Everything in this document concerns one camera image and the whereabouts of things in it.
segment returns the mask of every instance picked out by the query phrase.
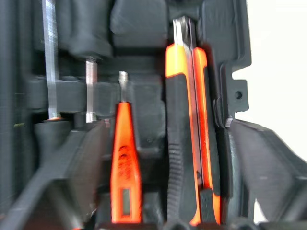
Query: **white background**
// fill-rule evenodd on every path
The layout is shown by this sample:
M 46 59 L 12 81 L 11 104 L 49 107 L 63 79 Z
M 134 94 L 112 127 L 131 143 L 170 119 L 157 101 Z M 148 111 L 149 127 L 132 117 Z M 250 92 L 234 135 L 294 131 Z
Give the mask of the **white background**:
M 307 0 L 247 0 L 252 65 L 249 110 L 236 118 L 274 130 L 307 161 Z M 255 222 L 264 220 L 255 207 Z

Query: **screw hole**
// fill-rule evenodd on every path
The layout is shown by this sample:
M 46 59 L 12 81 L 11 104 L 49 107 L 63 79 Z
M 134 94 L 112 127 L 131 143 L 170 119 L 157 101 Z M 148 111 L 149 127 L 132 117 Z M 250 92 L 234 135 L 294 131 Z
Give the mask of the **screw hole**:
M 240 99 L 242 99 L 242 93 L 240 92 L 240 91 L 237 91 L 236 93 L 235 93 L 235 97 L 238 99 L 238 100 L 240 100 Z
M 201 173 L 199 171 L 196 171 L 196 176 L 197 176 L 197 179 L 200 179 Z

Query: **black plastic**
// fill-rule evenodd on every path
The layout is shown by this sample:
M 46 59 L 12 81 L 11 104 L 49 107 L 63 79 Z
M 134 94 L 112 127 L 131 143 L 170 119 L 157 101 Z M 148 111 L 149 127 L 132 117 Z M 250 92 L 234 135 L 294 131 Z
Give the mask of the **black plastic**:
M 102 193 L 96 213 L 97 224 L 111 223 L 111 196 Z M 162 211 L 161 194 L 157 191 L 143 191 L 142 196 L 142 223 L 163 225 L 165 217 Z
M 268 220 L 307 219 L 307 164 L 270 129 L 233 120 L 245 181 Z
M 144 158 L 159 158 L 165 146 L 165 104 L 162 77 L 130 74 L 128 94 L 132 106 L 137 151 Z
M 62 113 L 84 112 L 86 109 L 86 85 L 82 80 L 61 77 L 57 83 L 58 111 Z M 47 112 L 48 94 L 45 77 L 32 77 L 28 82 L 28 108 L 35 113 Z
M 139 6 L 145 3 L 145 1 L 140 2 L 135 0 L 134 3 L 139 4 Z M 158 0 L 151 1 L 149 4 L 158 2 Z M 78 20 L 73 15 L 76 8 L 71 9 L 73 7 L 71 3 L 75 3 L 75 1 L 56 1 L 60 48 L 58 60 L 59 74 L 61 76 L 60 86 L 58 87 L 61 93 L 58 96 L 58 103 L 62 115 L 67 117 L 75 127 L 82 127 L 85 123 L 84 112 L 86 106 L 85 62 L 84 60 L 73 58 L 72 55 L 66 52 L 68 46 L 72 45 L 71 35 L 76 35 L 71 34 L 72 30 L 76 32 L 76 29 L 78 29 L 76 27 Z M 116 0 L 110 2 L 111 5 L 113 3 L 117 5 Z M 154 20 L 154 17 L 161 15 L 160 12 L 154 14 L 150 18 L 150 23 L 148 23 L 153 25 L 151 28 L 153 36 L 148 36 L 146 33 L 141 32 L 141 28 L 143 29 L 144 27 L 140 26 L 139 30 L 134 30 L 131 26 L 127 26 L 133 31 L 131 33 L 127 30 L 127 34 L 136 36 L 135 41 L 123 38 L 123 41 L 134 43 L 131 46 L 130 44 L 123 44 L 122 46 L 119 44 L 117 46 L 116 40 L 119 37 L 116 34 L 113 36 L 109 32 L 113 17 L 110 16 L 112 6 L 106 13 L 98 14 L 98 17 L 94 18 L 94 12 L 96 13 L 95 10 L 98 8 L 93 7 L 89 1 L 82 2 L 82 4 L 86 4 L 83 7 L 84 9 L 92 7 L 92 14 L 87 15 L 94 19 L 94 23 L 89 27 L 86 26 L 85 29 L 83 28 L 80 34 L 92 35 L 92 32 L 89 31 L 97 28 L 95 24 L 98 24 L 103 29 L 104 38 L 107 37 L 107 43 L 112 44 L 113 42 L 112 48 L 115 49 L 116 54 L 115 57 L 111 57 L 110 49 L 107 48 L 108 45 L 105 43 L 77 42 L 80 44 L 77 48 L 107 52 L 107 56 L 109 55 L 110 57 L 98 63 L 98 85 L 103 85 L 103 87 L 98 86 L 95 92 L 98 97 L 98 100 L 95 100 L 98 119 L 108 122 L 111 129 L 114 127 L 117 101 L 120 98 L 118 93 L 118 71 L 128 72 L 132 76 L 131 86 L 133 87 L 129 93 L 131 95 L 133 122 L 137 129 L 135 131 L 136 140 L 140 143 L 138 144 L 140 155 L 144 157 L 144 159 L 140 159 L 142 179 L 145 186 L 150 185 L 155 189 L 161 188 L 163 190 L 161 193 L 163 212 L 166 211 L 167 197 L 164 186 L 167 186 L 168 180 L 168 154 L 165 148 L 167 141 L 165 138 L 165 124 L 163 125 L 163 118 L 165 117 L 165 106 L 163 105 L 163 102 L 165 102 L 165 48 L 167 42 L 172 43 L 172 30 L 170 29 L 166 33 L 165 41 L 163 41 L 163 36 L 172 27 L 171 24 L 174 18 L 187 15 L 194 22 L 198 22 L 198 46 L 205 48 L 209 63 L 209 88 L 221 166 L 222 209 L 227 207 L 226 204 L 230 200 L 229 210 L 227 211 L 227 208 L 224 208 L 223 216 L 228 215 L 228 220 L 232 220 L 237 216 L 252 217 L 253 199 L 242 184 L 236 160 L 236 149 L 233 148 L 231 136 L 224 128 L 225 120 L 232 116 L 234 111 L 247 109 L 245 82 L 231 79 L 232 71 L 250 64 L 245 1 L 165 0 L 160 6 L 163 11 L 162 15 L 166 14 L 166 30 L 164 28 L 164 16 Z M 132 18 L 139 18 L 144 14 L 144 17 L 148 19 L 147 16 L 150 14 L 147 15 L 146 12 L 152 13 L 154 11 L 153 7 L 148 8 L 146 4 L 140 8 L 139 11 L 132 14 Z M 130 18 L 131 13 L 133 13 L 133 4 L 125 9 L 127 11 L 121 14 Z M 1 147 L 5 150 L 4 156 L 7 161 L 2 161 L 6 165 L 2 165 L 1 162 L 0 169 L 5 172 L 1 174 L 3 181 L 8 182 L 7 184 L 11 186 L 6 186 L 6 184 L 4 188 L 1 184 L 1 192 L 4 192 L 5 195 L 2 196 L 3 193 L 1 193 L 0 197 L 1 199 L 7 197 L 7 209 L 34 171 L 35 158 L 39 152 L 34 151 L 32 148 L 34 142 L 31 134 L 33 130 L 31 129 L 34 128 L 35 123 L 41 122 L 44 120 L 42 118 L 47 116 L 47 88 L 46 83 L 43 81 L 45 77 L 36 77 L 46 74 L 43 53 L 44 44 L 42 42 L 42 19 L 39 16 L 41 11 L 39 0 L 5 0 L 1 2 L 0 63 L 2 65 L 0 71 L 5 76 L 5 78 L 1 78 L 1 86 L 3 86 L 1 87 L 1 95 L 8 100 L 1 101 L 1 105 L 4 105 L 4 107 L 1 107 L 1 124 L 4 125 L 0 126 L 0 128 L 1 130 L 4 128 L 6 134 L 1 136 Z M 108 22 L 100 19 L 104 16 L 108 18 Z M 148 21 L 144 19 L 144 22 L 135 22 L 134 26 L 144 25 L 146 22 Z M 143 47 L 140 46 L 140 40 L 145 42 Z M 81 51 L 73 54 L 79 58 L 84 58 L 88 55 Z M 150 87 L 150 90 L 145 91 L 144 88 L 146 87 Z M 233 98 L 233 96 L 236 97 L 237 92 L 241 93 L 241 99 Z M 103 154 L 103 160 L 106 161 L 103 162 L 101 173 L 103 180 L 98 190 L 101 193 L 105 192 L 105 190 L 100 190 L 101 188 L 109 186 L 110 174 L 108 167 L 110 166 L 110 161 L 108 159 L 110 159 L 113 149 L 112 140 L 113 134 L 110 131 L 108 133 L 108 142 L 104 149 L 106 153 Z
M 154 224 L 100 224 L 95 227 L 95 230 L 158 230 Z
M 204 69 L 205 89 L 209 89 L 209 74 L 207 68 Z M 210 93 L 206 90 L 206 104 L 207 104 L 207 121 L 209 133 L 209 148 L 210 148 L 210 163 L 211 163 L 211 177 L 213 182 L 214 194 L 221 195 L 221 178 L 220 178 L 220 163 L 219 153 L 217 148 L 216 133 L 214 127 L 213 112 L 211 108 Z
M 236 149 L 224 127 L 227 118 L 248 109 L 246 81 L 232 79 L 234 71 L 251 64 L 247 6 L 246 0 L 204 0 L 199 10 L 198 43 L 208 58 L 220 162 L 222 222 L 226 222 L 238 215 L 252 217 L 254 206 L 254 198 L 242 182 Z
M 108 40 L 111 0 L 72 0 L 72 35 L 69 52 L 79 58 L 112 56 Z
M 55 205 L 63 212 L 60 216 L 62 223 L 76 227 L 75 221 L 83 223 L 89 220 L 95 208 L 95 189 L 108 133 L 109 128 L 103 122 L 97 123 L 90 131 L 72 131 L 61 148 L 54 152 L 54 157 L 37 171 L 0 229 L 22 230 L 29 225 L 28 221 L 39 221 L 30 216 L 50 186 L 50 196 L 55 199 L 54 202 L 58 201 Z M 48 226 L 40 223 L 37 227 Z
M 213 209 L 213 190 L 210 188 L 200 191 L 201 200 L 201 219 L 204 223 L 215 223 L 215 215 Z
M 262 230 L 305 230 L 307 228 L 307 221 L 298 222 L 268 222 L 261 223 Z
M 196 192 L 187 79 L 166 79 L 166 116 L 169 155 L 167 219 L 189 223 L 196 213 Z
M 69 121 L 49 120 L 35 125 L 41 164 L 52 157 L 52 154 L 65 142 L 70 131 Z
M 228 225 L 231 230 L 260 230 L 250 219 L 238 217 Z
M 71 224 L 62 221 L 63 216 L 61 216 L 61 211 L 65 212 L 67 210 L 59 210 L 59 207 L 57 207 L 58 201 L 65 202 L 65 200 L 63 200 L 63 195 L 52 193 L 54 189 L 56 189 L 54 185 L 49 186 L 39 197 L 33 213 L 31 213 L 29 219 L 22 228 L 23 230 L 39 230 L 42 225 L 56 230 L 71 229 Z
M 117 50 L 165 49 L 168 36 L 165 0 L 116 0 L 110 16 L 110 29 Z

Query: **orange utility knife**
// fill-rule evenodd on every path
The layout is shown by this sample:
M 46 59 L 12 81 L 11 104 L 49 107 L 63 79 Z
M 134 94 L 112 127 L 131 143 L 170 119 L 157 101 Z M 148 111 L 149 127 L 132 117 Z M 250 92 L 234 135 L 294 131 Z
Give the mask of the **orange utility knife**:
M 141 173 L 135 147 L 130 104 L 125 93 L 126 72 L 119 72 L 122 100 L 118 104 L 111 169 L 111 214 L 113 223 L 142 220 Z
M 185 38 L 186 17 L 175 19 L 174 44 L 166 49 L 166 116 L 169 154 L 167 219 L 201 221 L 200 147 L 192 55 Z
M 166 49 L 165 71 L 170 167 L 167 217 L 194 226 L 220 224 L 219 162 L 217 150 L 210 151 L 216 139 L 209 136 L 206 54 L 196 47 L 191 19 L 181 17 L 173 25 L 174 44 Z

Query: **black rubber grip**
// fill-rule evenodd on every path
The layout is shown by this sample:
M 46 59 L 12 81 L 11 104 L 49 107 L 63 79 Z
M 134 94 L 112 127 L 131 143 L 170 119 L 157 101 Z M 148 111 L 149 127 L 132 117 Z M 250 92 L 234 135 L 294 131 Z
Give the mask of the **black rubber grip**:
M 213 113 L 211 109 L 211 100 L 209 92 L 209 74 L 207 68 L 204 69 L 204 77 L 205 77 L 205 87 L 206 87 L 207 120 L 208 120 L 208 131 L 209 131 L 210 162 L 211 162 L 213 192 L 214 194 L 219 196 L 221 193 L 220 163 L 219 163 L 219 154 L 217 149 Z
M 192 140 L 187 80 L 184 74 L 166 79 L 169 155 L 167 219 L 190 222 L 196 213 Z
M 69 52 L 78 58 L 112 55 L 108 41 L 111 0 L 72 0 L 72 37 Z
M 35 125 L 35 134 L 40 150 L 40 164 L 50 159 L 51 155 L 64 143 L 70 131 L 69 121 L 48 120 Z
M 204 189 L 200 192 L 201 199 L 201 220 L 204 223 L 216 223 L 214 209 L 213 209 L 213 191 L 210 188 Z

